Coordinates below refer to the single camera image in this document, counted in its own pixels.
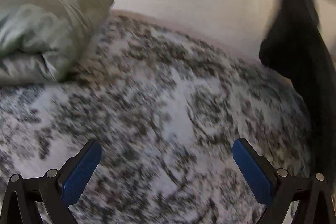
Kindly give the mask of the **black puffer jacket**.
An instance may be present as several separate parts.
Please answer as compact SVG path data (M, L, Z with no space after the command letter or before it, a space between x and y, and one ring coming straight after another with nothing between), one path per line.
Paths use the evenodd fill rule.
M318 29L313 0L281 0L262 41L263 65L291 80L307 108L311 172L335 184L335 67Z

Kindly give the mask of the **grey black patterned blanket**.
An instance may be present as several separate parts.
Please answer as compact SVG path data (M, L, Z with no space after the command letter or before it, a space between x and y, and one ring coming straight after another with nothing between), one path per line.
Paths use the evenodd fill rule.
M102 160L71 208L80 223L255 223L263 207L234 141L307 177L308 132L301 97L275 72L114 11L66 81L1 88L1 191L95 138Z

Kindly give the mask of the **olive green folded jacket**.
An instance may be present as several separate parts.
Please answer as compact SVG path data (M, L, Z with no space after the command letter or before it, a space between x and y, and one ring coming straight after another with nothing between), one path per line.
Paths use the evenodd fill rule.
M1 0L1 85L60 82L114 0Z

